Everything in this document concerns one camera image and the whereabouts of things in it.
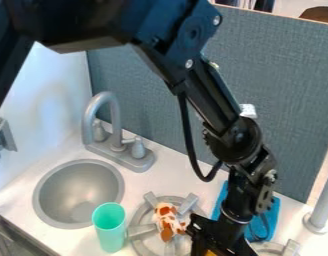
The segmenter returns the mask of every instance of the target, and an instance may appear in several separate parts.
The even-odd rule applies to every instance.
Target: wall
[[[273,13],[298,18],[306,9],[328,6],[328,0],[275,0]]]
[[[238,101],[257,106],[279,162],[277,191],[305,202],[328,148],[328,25],[218,8],[224,21],[205,53]],[[124,128],[185,152],[176,99],[130,47],[88,59],[93,93],[117,93]],[[197,118],[192,128],[199,159],[213,163]]]
[[[90,97],[86,53],[33,46],[0,109],[18,148],[1,151],[0,189],[79,127]]]

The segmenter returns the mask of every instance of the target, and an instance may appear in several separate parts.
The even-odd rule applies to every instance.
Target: black cable
[[[197,175],[202,181],[204,182],[210,182],[215,178],[216,173],[222,166],[222,161],[218,161],[211,171],[208,173],[207,176],[204,176],[196,158],[195,148],[194,148],[194,142],[191,134],[191,128],[190,128],[190,120],[189,120],[189,113],[188,113],[188,107],[187,102],[184,93],[181,93],[178,95],[178,102],[181,110],[181,118],[182,118],[182,124],[183,124],[183,133],[184,133],[184,140],[185,140],[185,147],[188,152],[190,164]]]

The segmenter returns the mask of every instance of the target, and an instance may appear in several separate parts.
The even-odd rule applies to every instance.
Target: metal pole
[[[328,180],[317,201],[314,211],[304,216],[304,225],[312,232],[324,234],[327,232],[328,221]]]

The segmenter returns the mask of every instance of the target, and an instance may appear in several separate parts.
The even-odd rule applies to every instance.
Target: gray cubicle wall
[[[276,190],[305,202],[328,147],[328,25],[218,8],[224,22],[205,54],[238,101],[256,105],[279,161]],[[94,93],[117,93],[124,128],[185,152],[176,99],[130,47],[88,59]],[[199,159],[213,163],[194,116],[192,127]]]

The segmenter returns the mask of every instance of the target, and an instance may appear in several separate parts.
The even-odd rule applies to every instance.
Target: faucet handle
[[[124,139],[122,144],[131,144],[131,155],[135,159],[141,159],[146,155],[146,148],[143,143],[143,138],[140,136],[135,136],[133,139]]]
[[[102,126],[102,122],[99,119],[95,119],[93,122],[94,141],[103,142],[107,139],[107,132]]]

